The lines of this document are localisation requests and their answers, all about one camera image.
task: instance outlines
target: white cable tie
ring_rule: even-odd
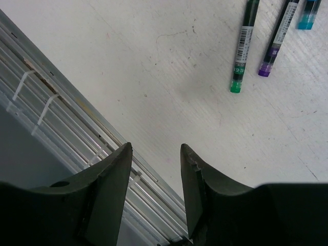
[[[36,131],[36,130],[38,129],[38,127],[40,126],[40,124],[41,124],[41,122],[42,122],[42,120],[43,120],[43,117],[46,115],[46,113],[47,113],[47,111],[48,111],[48,109],[49,109],[50,103],[51,103],[56,97],[58,97],[58,96],[59,96],[59,94],[55,94],[55,95],[52,95],[52,96],[48,99],[48,101],[47,101],[47,103],[46,103],[46,105],[45,105],[45,108],[43,109],[42,114],[41,114],[39,120],[37,121],[37,124],[35,125],[33,131],[32,131],[32,136],[35,134],[35,131]]]
[[[92,162],[101,154],[101,152],[104,150],[104,148],[107,147],[107,143],[105,143],[98,151],[97,153],[88,161],[87,166],[92,165]]]
[[[18,94],[19,92],[21,91],[23,85],[24,85],[24,81],[26,80],[27,76],[30,75],[31,73],[35,73],[36,71],[35,70],[31,70],[31,71],[27,71],[23,74],[22,78],[20,79],[20,82],[18,84],[18,87],[14,93],[14,96],[12,97],[12,100],[13,101],[16,101],[17,97],[18,97]],[[6,111],[9,112],[9,109],[10,107],[12,106],[12,102],[10,101],[7,108],[6,108]]]
[[[135,183],[141,180],[141,174],[137,174],[132,181],[129,182],[128,187],[131,187]]]

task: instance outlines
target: gray background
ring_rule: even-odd
[[[72,173],[9,113],[0,107],[0,181],[20,188],[50,186]],[[122,223],[118,246],[145,243]]]

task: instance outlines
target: green pen cap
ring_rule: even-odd
[[[232,93],[240,93],[242,81],[232,80],[230,91]]]

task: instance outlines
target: hole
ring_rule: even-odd
[[[52,186],[50,187],[64,187],[64,186],[68,186],[70,183],[67,181],[59,181],[57,183],[54,183]]]
[[[18,37],[16,37],[16,35],[15,35],[15,34],[11,33],[11,35],[13,35],[15,38],[17,38],[17,39],[18,39]]]

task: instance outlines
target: scratch mark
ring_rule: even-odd
[[[262,152],[262,154],[263,154],[264,156],[266,156],[265,152],[264,152],[262,149],[260,149],[260,151]]]
[[[234,31],[232,28],[231,28],[231,26],[228,24],[228,22],[226,22],[226,21],[224,21],[223,22],[227,27],[228,27],[228,29],[230,30],[230,31]]]
[[[204,49],[203,49],[203,53],[204,53],[204,55],[205,55],[207,58],[210,58],[209,55],[207,55],[207,54],[204,52]]]
[[[216,90],[213,85],[210,85],[210,90],[216,94]]]
[[[318,112],[318,110],[314,111],[313,113],[307,113],[305,115],[300,115],[300,116],[292,116],[291,118],[302,118],[302,117],[305,117],[305,116],[308,116],[308,115],[311,115],[311,114],[315,114],[316,112]]]
[[[317,181],[319,181],[318,180],[318,178],[317,178],[317,176],[311,171],[311,169],[304,163],[304,161],[301,159],[301,158],[299,158],[300,159],[300,161],[304,164],[304,166],[309,170],[309,172],[316,178],[316,180]]]
[[[275,13],[275,11],[272,11],[272,15],[271,15],[270,19],[272,19],[274,13]]]
[[[221,126],[221,122],[222,122],[222,120],[224,119],[223,118],[223,115],[221,114],[221,112],[220,111],[217,111],[219,114],[220,114],[220,116],[221,116],[221,118],[220,118],[220,126]]]
[[[285,121],[281,118],[281,116],[278,114],[277,110],[275,109],[275,107],[273,107],[272,103],[266,99],[266,101],[271,105],[271,107],[274,109],[276,115],[279,117],[279,119],[282,121],[282,123],[287,127],[288,131],[292,134],[292,136],[298,141],[298,139],[296,138],[296,136],[294,135],[294,133],[292,132],[292,130],[289,128],[289,126],[285,123]]]
[[[190,120],[190,117],[187,117],[186,114],[183,112],[183,110],[181,110],[179,112],[179,115],[183,115],[187,121],[189,121],[190,123],[193,123],[192,120]]]
[[[328,63],[319,63],[319,65],[328,65]],[[289,68],[311,68],[311,67],[318,67],[318,65],[305,65],[305,66],[295,66],[295,67],[276,67],[277,69],[289,69]]]
[[[87,2],[87,4],[96,12],[96,14],[107,24],[107,26],[109,26],[110,27],[110,29],[112,29],[112,31],[113,31],[113,33],[115,33],[116,34],[116,36],[117,36],[117,38],[119,39],[119,40],[121,40],[121,42],[126,46],[126,47],[128,47],[129,48],[129,50],[131,50],[132,52],[133,52],[133,50],[130,48],[130,46],[128,46],[127,44],[126,44],[126,42],[124,42],[123,41],[123,39],[120,37],[120,35],[119,35],[119,33],[117,33],[115,30],[114,30],[114,28],[112,28],[112,26],[111,25],[109,25],[108,24],[108,22],[103,18],[103,16],[101,15],[101,14],[99,14],[98,13],[98,11],[89,3],[89,2]]]
[[[144,66],[143,62],[140,62],[140,64],[141,64],[141,66],[144,68],[144,70],[145,70],[145,71],[147,71],[147,72],[151,73],[151,71],[150,71],[150,70],[148,70],[148,69],[147,69],[147,68]]]
[[[160,17],[160,14],[158,13],[158,11],[154,10],[156,12],[156,14],[158,14],[158,16]]]
[[[310,145],[307,145],[308,148],[312,151],[312,153],[315,155],[315,157],[318,158],[318,160],[320,160],[320,158],[317,156],[317,154],[313,151],[313,149],[310,147]]]
[[[173,33],[173,34],[162,34],[162,35],[160,35],[160,36],[157,37],[157,39],[156,39],[156,46],[157,46],[157,44],[158,44],[158,39],[159,39],[160,37],[164,37],[164,36],[166,36],[166,37],[170,37],[170,36],[175,36],[175,35],[178,35],[178,34],[183,34],[183,33],[186,33],[186,32],[187,32],[187,31],[184,30],[183,32],[177,32],[177,33]]]

